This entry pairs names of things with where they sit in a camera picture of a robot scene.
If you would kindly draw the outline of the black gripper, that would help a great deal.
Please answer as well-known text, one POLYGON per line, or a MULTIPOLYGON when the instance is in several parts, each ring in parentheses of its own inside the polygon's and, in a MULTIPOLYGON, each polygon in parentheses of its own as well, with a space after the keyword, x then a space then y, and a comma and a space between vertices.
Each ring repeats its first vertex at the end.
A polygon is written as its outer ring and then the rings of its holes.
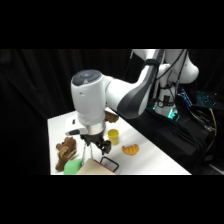
POLYGON ((92 147, 92 143, 97 147, 101 147, 102 154, 109 154, 111 151, 111 142, 109 140, 105 141, 102 133, 96 135, 82 135, 81 139, 85 141, 85 147, 92 147))

